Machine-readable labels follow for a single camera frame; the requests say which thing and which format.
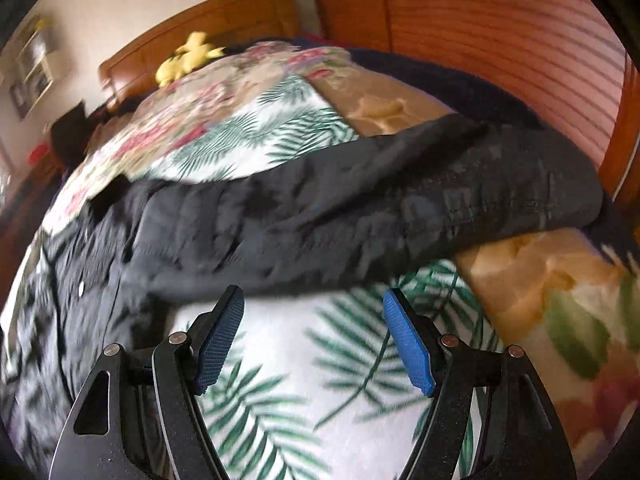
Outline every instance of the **wooden furniture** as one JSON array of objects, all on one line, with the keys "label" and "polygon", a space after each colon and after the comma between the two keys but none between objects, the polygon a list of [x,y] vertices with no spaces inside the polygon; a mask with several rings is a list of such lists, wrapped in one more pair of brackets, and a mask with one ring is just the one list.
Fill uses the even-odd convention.
[{"label": "wooden furniture", "polygon": [[293,38],[300,24],[293,0],[207,0],[156,25],[100,65],[110,107],[156,88],[160,64],[195,30],[224,46],[268,36]]},{"label": "wooden furniture", "polygon": [[50,28],[41,28],[41,20],[35,16],[26,25],[24,41],[16,58],[18,85],[24,104],[18,102],[18,114],[23,119],[52,88],[66,75],[62,53],[56,50],[50,36]]},{"label": "wooden furniture", "polygon": [[326,36],[479,75],[529,104],[638,202],[638,72],[590,0],[316,0]]},{"label": "wooden furniture", "polygon": [[60,185],[51,152],[24,172],[12,175],[0,206],[0,312],[20,261]]}]

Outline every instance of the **blue gripper pad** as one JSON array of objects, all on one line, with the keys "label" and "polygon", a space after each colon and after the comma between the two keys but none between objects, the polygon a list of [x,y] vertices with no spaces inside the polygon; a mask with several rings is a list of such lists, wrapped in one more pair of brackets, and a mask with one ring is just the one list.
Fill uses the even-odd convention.
[{"label": "blue gripper pad", "polygon": [[383,311],[411,384],[420,388],[426,396],[431,395],[436,385],[431,373],[431,357],[414,325],[390,291],[384,295]]},{"label": "blue gripper pad", "polygon": [[226,303],[225,311],[220,315],[200,349],[198,372],[192,383],[195,395],[202,395],[208,386],[215,384],[218,380],[243,314],[244,294],[242,289],[236,288]]}]

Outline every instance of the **metal screw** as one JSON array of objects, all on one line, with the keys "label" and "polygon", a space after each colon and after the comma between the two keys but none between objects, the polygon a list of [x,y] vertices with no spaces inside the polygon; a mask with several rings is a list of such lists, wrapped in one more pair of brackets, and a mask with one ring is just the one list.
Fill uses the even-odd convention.
[{"label": "metal screw", "polygon": [[524,355],[524,350],[522,349],[521,346],[511,345],[509,347],[509,355],[511,357],[515,357],[516,359],[519,359]]},{"label": "metal screw", "polygon": [[169,336],[169,343],[172,345],[181,345],[185,341],[187,341],[185,332],[174,332]]},{"label": "metal screw", "polygon": [[447,346],[449,348],[455,348],[456,346],[458,346],[460,339],[458,339],[453,334],[447,334],[442,336],[441,341],[444,346]]},{"label": "metal screw", "polygon": [[120,351],[120,345],[117,343],[111,343],[104,347],[104,354],[107,357],[112,357]]}]

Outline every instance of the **stuffed toy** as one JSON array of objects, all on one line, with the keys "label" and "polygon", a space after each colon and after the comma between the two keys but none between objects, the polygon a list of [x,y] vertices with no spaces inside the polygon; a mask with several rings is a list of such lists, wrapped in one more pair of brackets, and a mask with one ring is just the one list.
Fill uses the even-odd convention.
[{"label": "stuffed toy", "polygon": [[206,38],[204,32],[192,32],[187,42],[160,65],[156,72],[156,81],[160,88],[193,72],[207,60],[224,56],[224,47],[214,48],[209,43],[204,43]]}]

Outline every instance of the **bedroom wall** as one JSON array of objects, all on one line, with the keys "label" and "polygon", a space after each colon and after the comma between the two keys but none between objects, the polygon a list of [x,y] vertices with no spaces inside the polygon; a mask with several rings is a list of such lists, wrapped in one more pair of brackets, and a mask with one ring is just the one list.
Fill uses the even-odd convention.
[{"label": "bedroom wall", "polygon": [[[53,18],[55,34],[71,72],[24,121],[19,121],[13,110],[8,81],[0,86],[0,137],[12,162],[23,166],[29,152],[42,140],[44,125],[80,99],[85,100],[87,112],[102,103],[97,71],[103,60],[154,25],[202,1],[39,0],[30,16],[41,13]],[[303,28],[317,34],[319,22],[314,0],[296,2]],[[10,65],[14,51],[15,42],[10,42],[0,57],[0,70]]]}]

